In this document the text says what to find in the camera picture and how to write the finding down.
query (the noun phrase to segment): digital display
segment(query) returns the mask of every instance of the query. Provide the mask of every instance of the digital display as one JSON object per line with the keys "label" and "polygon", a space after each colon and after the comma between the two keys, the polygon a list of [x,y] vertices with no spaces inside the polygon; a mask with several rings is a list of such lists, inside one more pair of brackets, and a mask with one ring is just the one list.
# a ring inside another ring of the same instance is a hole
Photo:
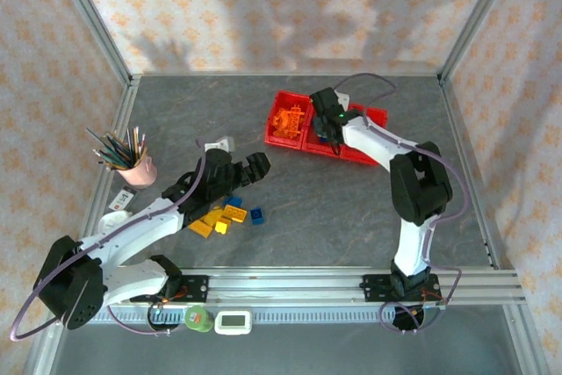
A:
{"label": "digital display", "polygon": [[244,315],[222,315],[222,326],[244,327],[246,317]]}

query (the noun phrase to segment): orange block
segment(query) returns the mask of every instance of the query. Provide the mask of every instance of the orange block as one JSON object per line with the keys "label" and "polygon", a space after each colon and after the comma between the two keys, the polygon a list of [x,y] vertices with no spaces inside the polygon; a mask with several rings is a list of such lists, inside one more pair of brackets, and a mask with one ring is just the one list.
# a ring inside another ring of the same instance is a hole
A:
{"label": "orange block", "polygon": [[277,129],[273,134],[285,138],[296,138],[300,134],[299,125],[303,122],[305,113],[294,105],[291,110],[280,108],[271,122]]}
{"label": "orange block", "polygon": [[217,222],[217,220],[222,217],[222,209],[221,208],[217,208],[214,209],[212,211],[210,211],[209,213],[207,213],[205,215],[205,217],[203,217],[203,222],[207,225],[207,226],[211,226],[214,227],[215,223]]}
{"label": "orange block", "polygon": [[242,223],[246,218],[246,210],[242,210],[236,206],[225,206],[225,211],[222,213],[223,216],[228,217],[232,221]]}
{"label": "orange block", "polygon": [[213,231],[213,228],[211,226],[206,225],[201,220],[193,221],[188,226],[188,228],[190,228],[191,230],[193,230],[197,234],[201,234],[205,238],[209,237],[209,234],[211,234],[211,232]]}

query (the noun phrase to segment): white label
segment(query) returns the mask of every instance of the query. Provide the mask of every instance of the white label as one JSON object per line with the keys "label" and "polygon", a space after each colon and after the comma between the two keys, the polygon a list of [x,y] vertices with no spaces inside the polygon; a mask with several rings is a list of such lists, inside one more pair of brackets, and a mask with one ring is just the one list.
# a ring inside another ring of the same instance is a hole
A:
{"label": "white label", "polygon": [[131,202],[137,191],[129,186],[123,186],[117,197],[109,204],[110,210],[120,211],[126,209],[126,206]]}

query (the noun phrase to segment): orange toy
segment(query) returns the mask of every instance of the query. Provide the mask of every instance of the orange toy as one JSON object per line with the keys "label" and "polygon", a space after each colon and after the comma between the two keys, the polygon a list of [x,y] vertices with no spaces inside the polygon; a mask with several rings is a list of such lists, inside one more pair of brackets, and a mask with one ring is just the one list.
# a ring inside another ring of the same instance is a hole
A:
{"label": "orange toy", "polygon": [[299,125],[304,121],[304,115],[300,107],[294,105],[291,110],[279,109],[273,117],[273,126],[277,129],[273,134],[284,138],[296,138],[300,134]]}

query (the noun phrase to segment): red tray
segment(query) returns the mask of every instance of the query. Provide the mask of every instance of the red tray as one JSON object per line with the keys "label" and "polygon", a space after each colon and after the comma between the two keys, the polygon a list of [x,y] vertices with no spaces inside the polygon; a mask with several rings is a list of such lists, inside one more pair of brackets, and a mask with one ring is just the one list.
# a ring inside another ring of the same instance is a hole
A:
{"label": "red tray", "polygon": [[[280,107],[290,108],[293,105],[300,106],[301,110],[305,112],[305,120],[303,126],[300,129],[301,134],[298,139],[289,140],[287,138],[281,138],[273,136],[275,128],[270,124],[273,117],[277,114]],[[359,111],[364,110],[363,105],[350,104],[349,109],[357,109]],[[342,145],[342,150],[340,155],[334,154],[334,151],[327,142],[322,142],[321,139],[316,135],[314,129],[312,128],[312,119],[314,116],[314,108],[310,103],[310,98],[308,96],[303,96],[301,94],[295,94],[293,92],[279,91],[271,107],[270,116],[268,117],[266,131],[265,131],[265,142],[271,145],[278,145],[280,147],[301,149],[303,151],[325,155],[327,157],[340,158],[349,162],[360,162],[363,164],[369,164],[371,166],[378,165],[377,162],[372,160],[367,155],[354,148],[350,148],[346,145]],[[386,127],[386,121],[388,115],[386,110],[369,108],[367,109],[367,116],[371,118],[373,122],[377,125]]]}
{"label": "red tray", "polygon": [[[280,108],[290,109],[294,105],[300,107],[300,110],[305,113],[303,123],[299,126],[300,135],[294,139],[274,136],[273,133],[275,132],[275,127],[271,124],[271,121],[277,114],[278,110]],[[310,103],[310,98],[307,96],[295,94],[294,92],[289,91],[278,91],[275,96],[273,106],[271,107],[270,116],[267,118],[267,125],[265,127],[265,142],[271,145],[279,145],[280,147],[302,149],[302,142],[305,139],[306,132],[308,132],[308,128],[306,126],[311,120],[309,114],[313,111],[314,108]]]}

